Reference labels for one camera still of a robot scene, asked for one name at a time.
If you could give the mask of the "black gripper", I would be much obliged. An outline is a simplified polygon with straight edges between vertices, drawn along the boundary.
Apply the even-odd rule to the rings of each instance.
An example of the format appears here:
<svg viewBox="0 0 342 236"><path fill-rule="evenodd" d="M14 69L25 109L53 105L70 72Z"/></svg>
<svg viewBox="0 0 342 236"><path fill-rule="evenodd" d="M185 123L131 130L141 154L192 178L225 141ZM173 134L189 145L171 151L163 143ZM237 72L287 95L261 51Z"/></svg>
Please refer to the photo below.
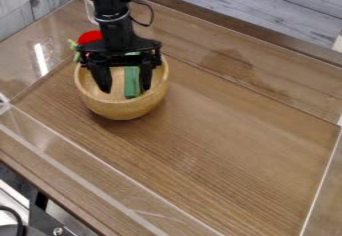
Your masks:
<svg viewBox="0 0 342 236"><path fill-rule="evenodd" d="M151 88L152 67L161 65L161 43L140 37L133 30L128 13L113 16L94 14L101 37L76 46L80 63L90 67L90 74L98 89L110 92L112 75L109 67L140 66L140 89Z"/></svg>

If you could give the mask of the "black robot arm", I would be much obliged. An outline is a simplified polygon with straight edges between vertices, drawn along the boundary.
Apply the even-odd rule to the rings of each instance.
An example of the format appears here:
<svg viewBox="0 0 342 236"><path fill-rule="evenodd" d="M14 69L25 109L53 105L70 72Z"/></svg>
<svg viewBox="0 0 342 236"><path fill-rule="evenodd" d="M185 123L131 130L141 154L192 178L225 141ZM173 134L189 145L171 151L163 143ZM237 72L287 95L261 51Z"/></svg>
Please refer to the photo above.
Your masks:
<svg viewBox="0 0 342 236"><path fill-rule="evenodd" d="M140 37L133 30L129 3L135 0L90 0L93 19L101 37L78 44L80 63L89 70L98 89L112 88L112 67L137 67L137 83L143 91L151 88L152 70L161 65L161 42Z"/></svg>

